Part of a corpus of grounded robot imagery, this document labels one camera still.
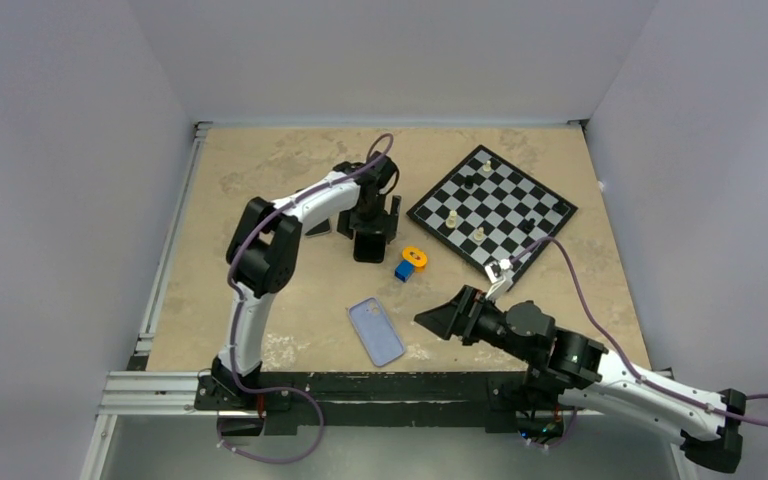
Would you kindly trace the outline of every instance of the white chess piece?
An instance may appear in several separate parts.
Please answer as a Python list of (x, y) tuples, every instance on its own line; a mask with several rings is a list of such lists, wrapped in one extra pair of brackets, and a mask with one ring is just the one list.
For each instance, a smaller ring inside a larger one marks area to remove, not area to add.
[(455, 228), (458, 224), (458, 212), (451, 210), (449, 212), (449, 218), (446, 219), (446, 227)]

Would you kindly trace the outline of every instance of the light blue phone case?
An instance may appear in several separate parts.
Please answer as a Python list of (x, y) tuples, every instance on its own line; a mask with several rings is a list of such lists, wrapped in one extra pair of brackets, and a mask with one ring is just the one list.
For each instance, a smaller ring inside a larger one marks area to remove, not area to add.
[(405, 353), (402, 340), (377, 298), (369, 297), (349, 307), (349, 319), (376, 367), (383, 367)]

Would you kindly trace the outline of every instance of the tabletop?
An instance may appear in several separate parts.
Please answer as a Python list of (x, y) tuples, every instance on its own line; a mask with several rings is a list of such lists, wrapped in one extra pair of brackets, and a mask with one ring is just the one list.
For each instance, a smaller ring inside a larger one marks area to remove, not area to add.
[[(476, 146), (484, 145), (578, 206), (558, 235), (576, 267), (596, 319), (632, 361), (648, 357), (625, 274), (580, 128), (211, 128), (190, 195), (157, 325), (149, 371), (210, 366), (226, 342), (232, 291), (225, 251), (253, 197), (278, 199), (321, 180), (342, 161), (363, 161), (384, 132), (401, 170), (396, 238), (383, 263), (357, 263), (353, 242), (333, 232), (303, 238), (295, 275), (276, 297), (263, 340), (266, 371), (515, 370), (523, 364), (480, 342), (442, 341), (414, 315), (451, 300), (463, 285), (489, 287), (486, 276), (405, 216)], [(336, 215), (332, 217), (336, 225)], [(406, 283), (394, 276), (402, 250), (415, 246), (428, 266)], [(372, 364), (347, 308), (376, 297), (406, 347), (383, 368)], [(549, 246), (498, 301), (505, 310), (533, 300), (559, 326), (605, 342), (585, 317), (563, 257)]]

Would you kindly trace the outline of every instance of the white wall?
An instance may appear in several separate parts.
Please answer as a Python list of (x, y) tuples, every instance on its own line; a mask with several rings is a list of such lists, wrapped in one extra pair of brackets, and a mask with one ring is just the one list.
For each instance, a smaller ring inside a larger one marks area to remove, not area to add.
[(768, 391), (768, 2), (661, 0), (588, 140), (653, 365)]
[(187, 112), (265, 124), (590, 117), (656, 0), (131, 0)]
[(77, 477), (191, 138), (125, 0), (0, 0), (0, 479)]

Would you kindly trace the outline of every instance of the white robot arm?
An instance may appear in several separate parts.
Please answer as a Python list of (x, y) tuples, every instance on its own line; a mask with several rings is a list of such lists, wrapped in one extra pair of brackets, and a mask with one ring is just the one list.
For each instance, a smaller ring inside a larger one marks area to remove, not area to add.
[[(358, 204), (360, 185), (351, 181), (342, 182), (333, 185), (331, 188), (316, 192), (300, 202), (296, 202), (296, 199), (305, 191), (312, 190), (323, 183), (333, 184), (345, 176), (345, 173), (332, 171), (324, 179), (310, 187), (296, 192), (289, 197), (275, 200), (273, 205), (275, 208), (280, 208), (283, 205), (292, 203), (293, 206), (284, 211), (284, 216), (295, 219), (301, 225), (301, 233), (307, 233), (308, 230), (324, 222), (332, 215), (354, 208)], [(266, 329), (266, 320), (269, 317), (269, 310), (272, 307), (272, 301), (275, 300), (276, 294), (267, 292), (257, 296), (254, 289), (245, 285), (242, 281), (237, 282), (237, 287), (243, 292), (243, 298), (241, 299), (238, 293), (234, 293), (231, 315), (234, 315), (243, 299), (245, 299), (245, 304), (243, 305), (239, 327), (235, 332), (236, 338), (231, 338), (231, 325), (229, 322), (228, 343), (219, 352), (219, 360), (229, 370), (231, 369), (231, 362), (237, 362), (237, 372), (240, 375), (246, 376), (260, 365), (261, 345), (263, 343), (264, 330)], [(231, 344), (237, 345), (235, 359), (231, 358)]]
[(740, 422), (720, 412), (743, 415), (746, 395), (732, 389), (709, 392), (634, 364), (629, 368), (619, 353), (557, 327), (530, 301), (499, 310), (495, 301), (513, 284), (513, 261), (487, 265), (491, 287), (486, 293), (464, 286), (450, 302), (414, 320), (444, 340), (455, 335), (464, 345), (485, 341), (528, 363), (525, 381), (500, 392), (525, 405), (523, 410), (565, 405), (613, 415), (681, 446), (697, 464), (735, 471), (742, 450)]
[[(228, 263), (233, 263), (244, 239), (260, 222), (276, 211), (280, 215), (255, 233), (257, 238), (242, 252), (232, 272), (236, 288), (228, 339), (214, 363), (242, 376), (243, 383), (248, 376), (257, 375), (269, 310), (293, 275), (301, 236), (332, 215), (340, 214), (337, 231), (354, 239), (355, 260), (380, 263), (384, 259), (384, 249), (395, 237), (401, 198), (393, 196), (387, 212), (386, 195), (393, 188), (384, 193), (381, 189), (394, 176), (398, 181), (398, 174), (389, 157), (371, 152), (366, 164), (343, 162), (319, 182), (289, 197), (272, 202), (258, 197), (248, 203), (228, 247)], [(269, 233), (269, 243), (260, 238)]]

